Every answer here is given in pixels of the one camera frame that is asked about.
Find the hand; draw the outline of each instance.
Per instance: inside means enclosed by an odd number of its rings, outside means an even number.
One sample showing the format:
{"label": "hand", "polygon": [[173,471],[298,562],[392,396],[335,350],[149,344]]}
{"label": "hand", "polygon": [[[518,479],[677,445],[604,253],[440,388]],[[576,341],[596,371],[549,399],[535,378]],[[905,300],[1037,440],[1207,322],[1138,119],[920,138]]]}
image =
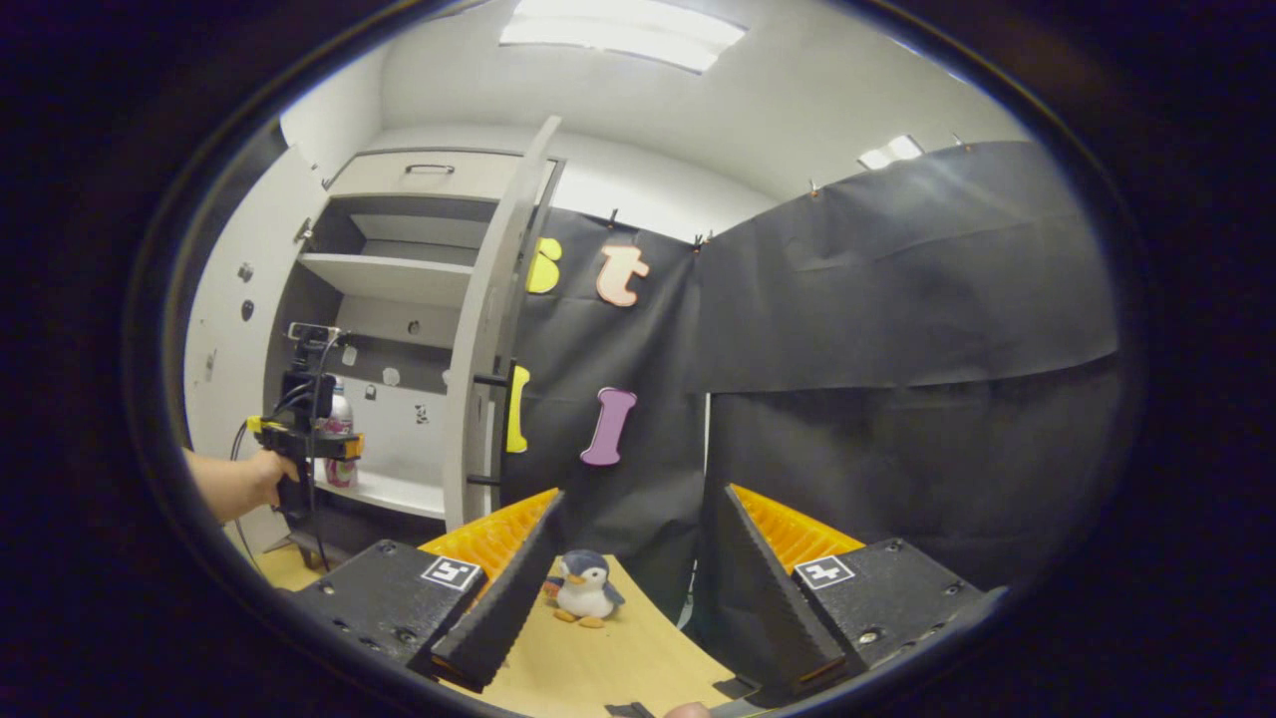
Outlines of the hand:
{"label": "hand", "polygon": [[670,710],[665,718],[709,718],[709,709],[703,703],[688,703]]}
{"label": "hand", "polygon": [[296,464],[265,449],[244,460],[244,468],[249,497],[254,506],[262,504],[279,506],[278,485],[285,476],[295,482],[301,481]]}

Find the white ceiling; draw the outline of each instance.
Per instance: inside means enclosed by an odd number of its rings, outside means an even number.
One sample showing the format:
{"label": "white ceiling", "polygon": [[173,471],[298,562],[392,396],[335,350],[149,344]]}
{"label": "white ceiling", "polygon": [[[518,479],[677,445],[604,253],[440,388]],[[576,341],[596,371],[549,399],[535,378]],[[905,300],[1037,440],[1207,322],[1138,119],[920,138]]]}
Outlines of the white ceiling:
{"label": "white ceiling", "polygon": [[499,47],[517,0],[399,36],[385,60],[387,129],[538,125],[699,165],[777,200],[856,173],[900,134],[925,149],[1025,139],[974,87],[822,0],[676,0],[749,28],[703,75],[570,47]]}

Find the ceiling light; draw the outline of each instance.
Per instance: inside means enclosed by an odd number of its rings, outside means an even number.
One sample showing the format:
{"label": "ceiling light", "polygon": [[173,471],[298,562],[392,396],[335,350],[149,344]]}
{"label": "ceiling light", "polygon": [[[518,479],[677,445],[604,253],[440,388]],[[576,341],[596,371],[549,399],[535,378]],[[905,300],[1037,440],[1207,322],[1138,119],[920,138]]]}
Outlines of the ceiling light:
{"label": "ceiling light", "polygon": [[744,29],[655,0],[523,0],[501,45],[595,47],[703,73]]}
{"label": "ceiling light", "polygon": [[891,162],[912,159],[915,157],[921,157],[921,145],[911,135],[901,134],[886,143],[886,147],[869,149],[864,154],[860,154],[860,165],[864,165],[869,170],[880,170]]}
{"label": "ceiling light", "polygon": [[917,143],[906,134],[901,134],[900,136],[892,139],[887,147],[894,154],[896,159],[912,159],[914,157],[921,157],[921,148],[917,147]]}
{"label": "ceiling light", "polygon": [[893,159],[887,157],[886,152],[882,152],[880,149],[869,149],[864,154],[860,154],[860,163],[870,170],[880,170],[892,161]]}

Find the stuffed penguin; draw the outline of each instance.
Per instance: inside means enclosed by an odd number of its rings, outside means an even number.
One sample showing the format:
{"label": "stuffed penguin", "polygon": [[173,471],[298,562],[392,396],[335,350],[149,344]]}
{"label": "stuffed penguin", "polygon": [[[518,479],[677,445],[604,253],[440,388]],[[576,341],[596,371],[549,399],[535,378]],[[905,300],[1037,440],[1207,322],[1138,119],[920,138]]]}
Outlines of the stuffed penguin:
{"label": "stuffed penguin", "polygon": [[587,629],[601,629],[602,620],[611,615],[625,599],[607,580],[611,569],[607,560],[593,551],[569,551],[560,564],[563,578],[551,576],[549,585],[555,587],[559,608],[556,619],[567,622],[579,621]]}

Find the cable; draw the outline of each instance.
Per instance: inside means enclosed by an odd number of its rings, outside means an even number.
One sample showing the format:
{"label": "cable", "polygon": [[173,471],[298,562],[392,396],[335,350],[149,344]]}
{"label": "cable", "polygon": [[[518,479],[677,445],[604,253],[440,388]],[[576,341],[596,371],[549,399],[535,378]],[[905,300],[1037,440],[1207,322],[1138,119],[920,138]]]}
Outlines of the cable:
{"label": "cable", "polygon": [[319,531],[319,513],[315,511],[315,482],[318,481],[318,477],[315,477],[314,432],[315,432],[315,422],[319,421],[319,390],[323,388],[323,369],[324,365],[328,363],[328,351],[330,351],[332,347],[337,343],[337,341],[341,339],[341,335],[342,332],[338,329],[337,333],[333,334],[330,339],[328,339],[328,343],[324,344],[323,353],[319,355],[319,369],[318,371],[315,371],[314,394],[313,394],[313,400],[310,402],[310,431],[306,434],[306,454],[309,455],[308,458],[310,459],[310,522],[311,524],[314,524],[315,545],[319,548],[319,560],[323,561],[324,571],[332,571],[332,569],[328,568],[328,555],[324,553],[323,550],[323,536],[320,534]]}
{"label": "cable", "polygon": [[279,417],[279,414],[283,414],[288,409],[292,409],[297,404],[305,402],[305,399],[306,399],[305,395],[297,395],[297,397],[293,397],[292,399],[290,399],[286,404],[283,402],[281,402],[279,404],[274,406],[274,411],[271,412],[271,416],[263,417],[262,421],[263,422],[271,422],[273,420],[277,420]]}
{"label": "cable", "polygon": [[314,386],[314,380],[310,380],[310,381],[308,381],[305,384],[300,384],[300,385],[290,389],[287,394],[285,394],[283,397],[279,398],[278,404],[274,406],[272,416],[278,414],[279,412],[282,412],[285,404],[291,404],[291,403],[296,402],[297,399],[301,399],[305,395],[305,392],[308,389],[310,389],[311,386]]}
{"label": "cable", "polygon": [[[231,444],[231,462],[239,459],[240,443],[244,441],[244,434],[246,431],[248,420],[245,420],[244,423],[240,425],[240,430],[235,432],[235,441]],[[253,568],[256,569],[258,574],[265,576],[265,571],[262,571],[262,568],[256,565],[256,559],[253,559],[253,550],[248,546],[248,537],[244,536],[244,527],[239,523],[239,519],[235,519],[235,531],[240,534],[240,541],[244,543],[244,553],[248,555],[248,560],[253,564]]]}

